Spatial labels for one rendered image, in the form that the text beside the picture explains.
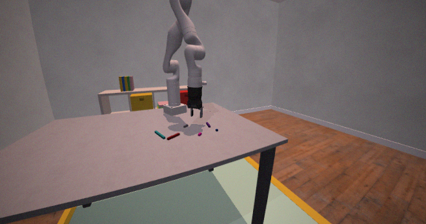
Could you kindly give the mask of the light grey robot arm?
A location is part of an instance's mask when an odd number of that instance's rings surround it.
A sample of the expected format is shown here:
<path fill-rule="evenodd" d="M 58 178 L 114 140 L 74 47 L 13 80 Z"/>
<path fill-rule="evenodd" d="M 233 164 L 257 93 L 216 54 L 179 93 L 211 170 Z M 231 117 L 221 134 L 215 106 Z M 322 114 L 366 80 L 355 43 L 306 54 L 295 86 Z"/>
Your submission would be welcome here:
<path fill-rule="evenodd" d="M 195 63 L 195 60 L 202 60 L 205 58 L 205 48 L 198 38 L 193 22 L 188 17 L 192 0 L 169 1 L 177 20 L 168 30 L 163 71 L 165 73 L 174 72 L 171 78 L 167 78 L 167 94 L 168 105 L 170 107 L 176 107 L 181 105 L 179 63 L 177 60 L 171 60 L 171 58 L 181 46 L 184 38 L 186 44 L 188 44 L 184 51 L 188 67 L 188 77 L 202 77 L 202 68 Z"/>

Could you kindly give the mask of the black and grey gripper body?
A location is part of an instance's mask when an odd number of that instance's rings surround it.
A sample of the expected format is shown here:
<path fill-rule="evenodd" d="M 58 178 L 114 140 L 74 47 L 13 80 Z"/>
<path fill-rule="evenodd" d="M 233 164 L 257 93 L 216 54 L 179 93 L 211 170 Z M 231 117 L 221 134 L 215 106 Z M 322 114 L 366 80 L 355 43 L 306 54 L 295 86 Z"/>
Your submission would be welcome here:
<path fill-rule="evenodd" d="M 200 109 L 202 107 L 202 85 L 207 85 L 201 77 L 188 77 L 188 108 Z"/>

